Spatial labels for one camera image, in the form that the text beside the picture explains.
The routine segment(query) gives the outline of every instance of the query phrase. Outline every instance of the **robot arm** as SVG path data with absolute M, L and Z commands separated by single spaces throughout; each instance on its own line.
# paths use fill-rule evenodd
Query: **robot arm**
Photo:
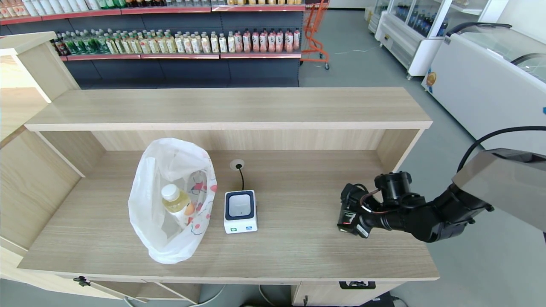
M 546 193 L 546 156 L 510 149 L 477 154 L 452 178 L 453 183 L 431 202 L 412 193 L 407 172 L 381 174 L 377 190 L 347 184 L 341 192 L 340 231 L 367 238 L 373 228 L 411 233 L 434 242 L 461 234 L 466 225 L 493 204 L 511 202 L 525 195 L 527 202 L 542 204 Z M 383 202 L 373 194 L 381 192 Z

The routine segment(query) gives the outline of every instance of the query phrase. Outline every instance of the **wall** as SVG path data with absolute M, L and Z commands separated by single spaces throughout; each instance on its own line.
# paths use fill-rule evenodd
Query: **wall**
M 545 0 L 509 0 L 498 22 L 509 23 L 519 32 L 546 43 L 545 15 Z

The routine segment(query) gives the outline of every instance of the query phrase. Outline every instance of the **drawer handle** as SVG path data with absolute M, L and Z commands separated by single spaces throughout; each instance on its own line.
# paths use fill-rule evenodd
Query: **drawer handle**
M 375 282 L 368 281 L 367 283 L 363 281 L 340 281 L 340 287 L 343 290 L 364 290 L 364 289 L 375 289 Z

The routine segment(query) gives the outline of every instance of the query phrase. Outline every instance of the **refrigerator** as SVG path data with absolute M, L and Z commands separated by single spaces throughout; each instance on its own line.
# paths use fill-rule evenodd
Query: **refrigerator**
M 422 86 L 476 139 L 545 126 L 546 45 L 510 25 L 461 25 L 445 37 Z M 546 133 L 500 134 L 482 145 L 546 155 Z
M 390 0 L 375 38 L 406 68 L 424 76 L 450 28 L 464 22 L 496 22 L 508 0 Z

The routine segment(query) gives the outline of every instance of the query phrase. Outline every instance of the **wooden panel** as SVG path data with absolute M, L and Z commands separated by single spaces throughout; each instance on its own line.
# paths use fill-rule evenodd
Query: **wooden panel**
M 160 88 L 69 91 L 32 131 L 425 129 L 402 87 Z
M 2 278 L 24 282 L 48 291 L 102 298 L 118 298 L 117 296 L 96 289 L 93 286 L 81 287 L 71 279 L 62 278 L 54 274 L 44 274 L 17 269 L 17 265 L 19 265 L 22 259 L 23 257 L 16 253 L 11 252 L 4 247 L 0 248 Z
M 175 293 L 176 295 L 184 298 L 185 300 L 193 304 L 199 303 L 199 297 L 201 296 L 200 284 L 174 284 L 174 283 L 160 283 L 160 282 L 156 284 L 172 293 Z
M 424 129 L 385 131 L 377 147 L 377 155 L 386 173 L 398 170 L 423 132 Z
M 1 150 L 3 238 L 28 249 L 80 179 L 30 131 Z
M 1 139 L 21 127 L 46 105 L 47 102 L 35 88 L 0 88 Z
M 89 174 L 105 153 L 89 131 L 41 132 L 44 141 L 80 176 Z
M 337 282 L 329 285 L 292 286 L 292 305 L 304 306 L 360 306 L 400 284 L 377 284 L 375 289 L 343 290 Z
M 36 83 L 28 71 L 21 68 L 12 56 L 0 56 L 0 87 L 30 87 L 34 89 Z
M 218 180 L 210 225 L 188 260 L 152 260 L 129 223 L 127 198 L 141 151 L 107 151 L 76 185 L 20 264 L 21 268 L 136 276 L 205 284 L 230 280 L 435 280 L 424 243 L 411 234 L 374 229 L 362 239 L 337 230 L 346 183 L 373 185 L 383 170 L 374 151 L 211 151 Z M 225 192 L 240 188 L 229 169 L 245 160 L 245 184 L 256 191 L 259 230 L 227 235 Z
M 106 288 L 121 296 L 138 300 L 139 302 L 146 303 L 146 298 L 139 298 L 138 294 L 140 289 L 146 283 L 143 282 L 117 282 L 117 281 L 91 281 L 91 284 L 95 287 Z
M 160 138 L 205 150 L 374 150 L 384 130 L 94 131 L 106 150 L 145 150 Z
M 25 51 L 14 59 L 30 73 L 36 82 L 36 89 L 48 103 L 68 90 L 80 89 L 49 42 Z
M 153 282 L 147 282 L 142 285 L 140 292 L 136 295 L 138 298 L 158 299 L 158 300 L 186 300 L 181 296 L 172 293 L 160 285 Z

